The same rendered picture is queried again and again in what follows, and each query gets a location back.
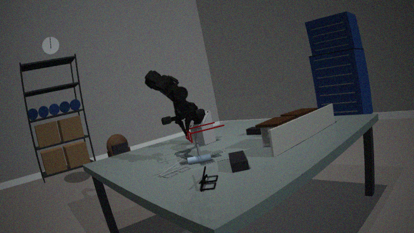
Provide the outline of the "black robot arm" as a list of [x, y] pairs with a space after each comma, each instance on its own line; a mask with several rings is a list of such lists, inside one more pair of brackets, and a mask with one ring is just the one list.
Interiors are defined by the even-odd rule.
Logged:
[[[145, 76], [145, 85], [160, 91], [167, 96], [173, 102], [185, 100], [188, 96], [188, 91], [185, 87], [179, 87], [178, 80], [172, 76], [160, 75], [157, 71], [149, 71]], [[187, 106], [182, 103], [182, 106], [175, 105], [175, 116], [181, 120], [189, 118], [191, 113], [198, 109], [198, 107], [192, 103], [186, 101]], [[200, 124], [204, 118], [203, 116], [193, 116], [193, 124]]]

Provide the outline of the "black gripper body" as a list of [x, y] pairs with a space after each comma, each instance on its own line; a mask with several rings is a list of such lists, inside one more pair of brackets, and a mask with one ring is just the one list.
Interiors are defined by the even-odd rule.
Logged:
[[[178, 105], [178, 107], [182, 106], [182, 103], [184, 103], [186, 106], [186, 100], [182, 100], [182, 101], [177, 101], [177, 102], [173, 102], [173, 106]], [[186, 120], [190, 120], [192, 119], [193, 116], [203, 116], [205, 115], [205, 111], [203, 109], [198, 109], [195, 110], [194, 112], [191, 113], [191, 116], [189, 118], [185, 118]], [[179, 117], [171, 117], [171, 116], [167, 116], [161, 119], [162, 125], [167, 125], [170, 124], [172, 121], [175, 121], [175, 123], [181, 122], [181, 119]]]

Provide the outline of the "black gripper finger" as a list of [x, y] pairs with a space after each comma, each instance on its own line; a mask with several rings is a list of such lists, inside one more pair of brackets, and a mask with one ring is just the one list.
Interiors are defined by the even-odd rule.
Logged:
[[190, 122], [191, 122], [191, 120], [193, 120], [193, 119], [185, 120], [186, 130], [188, 130], [188, 131], [189, 131], [189, 128], [190, 128]]
[[181, 122], [178, 122], [176, 124], [178, 124], [181, 127], [181, 129], [183, 130], [184, 134], [187, 136], [183, 122], [181, 121]]

